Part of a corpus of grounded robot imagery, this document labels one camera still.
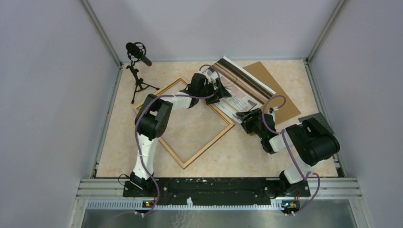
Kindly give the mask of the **printed photo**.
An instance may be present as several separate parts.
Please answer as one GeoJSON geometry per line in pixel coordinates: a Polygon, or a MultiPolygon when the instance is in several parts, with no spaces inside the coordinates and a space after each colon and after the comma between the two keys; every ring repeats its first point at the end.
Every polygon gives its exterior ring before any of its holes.
{"type": "Polygon", "coordinates": [[[218,79],[232,95],[213,105],[236,123],[241,123],[236,112],[261,108],[273,96],[270,88],[227,57],[220,58],[208,69],[217,72],[218,79]]]}

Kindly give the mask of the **brown cardboard backing board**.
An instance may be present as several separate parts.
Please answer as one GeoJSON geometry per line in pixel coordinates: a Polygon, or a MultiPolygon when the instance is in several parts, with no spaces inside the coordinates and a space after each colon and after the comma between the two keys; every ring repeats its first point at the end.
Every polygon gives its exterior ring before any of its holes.
{"type": "Polygon", "coordinates": [[[268,104],[267,111],[269,107],[278,107],[279,110],[275,112],[275,123],[276,126],[286,126],[289,124],[298,123],[297,117],[301,114],[301,111],[294,104],[292,99],[280,86],[278,81],[273,77],[272,73],[264,66],[262,62],[256,62],[245,66],[247,72],[254,76],[257,80],[262,82],[265,86],[270,88],[273,95],[282,95],[285,99],[273,98],[268,104]]]}

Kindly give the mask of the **wooden picture frame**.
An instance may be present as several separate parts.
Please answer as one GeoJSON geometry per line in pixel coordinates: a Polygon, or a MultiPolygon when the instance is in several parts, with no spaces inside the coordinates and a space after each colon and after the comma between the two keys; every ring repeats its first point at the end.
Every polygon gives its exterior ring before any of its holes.
{"type": "Polygon", "coordinates": [[[142,133],[136,133],[141,154],[138,155],[134,172],[143,168],[154,172],[158,143],[186,169],[235,125],[217,107],[207,105],[204,101],[201,105],[192,111],[173,104],[170,120],[164,126],[164,134],[159,137],[149,139],[142,133]]]}

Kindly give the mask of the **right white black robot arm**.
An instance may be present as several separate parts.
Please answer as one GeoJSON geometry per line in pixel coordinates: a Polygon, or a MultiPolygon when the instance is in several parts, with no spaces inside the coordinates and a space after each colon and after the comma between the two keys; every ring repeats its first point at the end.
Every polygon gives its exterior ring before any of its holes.
{"type": "Polygon", "coordinates": [[[256,134],[265,152],[275,154],[287,149],[292,165],[279,175],[279,191],[291,196],[312,173],[313,167],[339,152],[340,144],[336,137],[317,119],[311,117],[300,124],[294,124],[281,132],[275,129],[277,107],[268,113],[261,109],[237,112],[241,126],[248,134],[256,134]]]}

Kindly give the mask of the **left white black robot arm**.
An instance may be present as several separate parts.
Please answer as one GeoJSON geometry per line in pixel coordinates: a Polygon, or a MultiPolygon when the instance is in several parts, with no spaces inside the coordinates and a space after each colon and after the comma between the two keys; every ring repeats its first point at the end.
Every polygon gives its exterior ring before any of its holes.
{"type": "Polygon", "coordinates": [[[124,197],[160,193],[154,178],[154,158],[159,139],[164,134],[173,111],[194,107],[200,100],[207,104],[218,103],[231,97],[221,78],[209,79],[204,73],[195,73],[191,82],[172,95],[149,94],[135,118],[134,135],[138,148],[137,159],[129,180],[125,182],[124,197]]]}

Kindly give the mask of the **dark grey mat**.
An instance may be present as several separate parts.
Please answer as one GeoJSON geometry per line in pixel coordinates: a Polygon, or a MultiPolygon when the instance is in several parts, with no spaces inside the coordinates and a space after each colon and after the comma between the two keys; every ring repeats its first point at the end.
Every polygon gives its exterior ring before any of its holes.
{"type": "Polygon", "coordinates": [[[316,119],[320,124],[322,124],[331,134],[334,134],[333,129],[331,128],[329,122],[326,120],[326,118],[323,116],[321,112],[316,113],[316,114],[311,114],[307,116],[303,116],[298,118],[299,122],[302,123],[304,120],[308,120],[310,118],[316,119]]]}

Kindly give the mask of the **black microphone on tripod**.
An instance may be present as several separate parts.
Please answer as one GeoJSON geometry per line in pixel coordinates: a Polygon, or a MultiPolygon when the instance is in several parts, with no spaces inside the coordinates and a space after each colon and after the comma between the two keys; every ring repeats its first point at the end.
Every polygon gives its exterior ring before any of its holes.
{"type": "Polygon", "coordinates": [[[142,42],[128,42],[126,43],[125,48],[127,51],[127,57],[130,60],[130,65],[128,65],[126,69],[130,70],[135,79],[135,88],[131,100],[131,104],[134,104],[135,96],[138,92],[144,91],[148,88],[153,88],[158,91],[160,88],[145,83],[144,79],[138,76],[139,70],[135,68],[136,63],[138,62],[143,62],[148,67],[152,66],[153,64],[152,61],[146,56],[147,50],[145,45],[142,42]]]}

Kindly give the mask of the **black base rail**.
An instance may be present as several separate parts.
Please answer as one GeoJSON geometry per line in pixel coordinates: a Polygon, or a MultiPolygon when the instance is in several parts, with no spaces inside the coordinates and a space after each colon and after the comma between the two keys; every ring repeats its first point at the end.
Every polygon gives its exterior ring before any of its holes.
{"type": "Polygon", "coordinates": [[[195,206],[269,205],[276,198],[310,197],[307,181],[287,184],[280,178],[157,178],[138,187],[125,182],[126,198],[150,198],[158,206],[184,205],[191,200],[195,206]]]}

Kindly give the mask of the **aluminium front rail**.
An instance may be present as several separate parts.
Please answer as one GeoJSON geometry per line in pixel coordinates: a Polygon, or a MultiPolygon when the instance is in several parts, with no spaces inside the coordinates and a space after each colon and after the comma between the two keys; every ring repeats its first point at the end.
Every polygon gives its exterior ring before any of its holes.
{"type": "Polygon", "coordinates": [[[195,206],[190,199],[184,205],[165,205],[158,206],[157,201],[150,198],[126,198],[123,196],[125,182],[129,179],[117,178],[95,178],[83,179],[78,187],[77,199],[88,201],[88,207],[91,209],[127,209],[136,211],[145,211],[150,209],[165,210],[283,210],[289,208],[291,202],[300,203],[303,200],[350,200],[359,199],[362,193],[359,185],[354,178],[309,178],[307,183],[310,190],[310,197],[301,197],[299,199],[276,198],[269,205],[252,206],[195,206]]]}

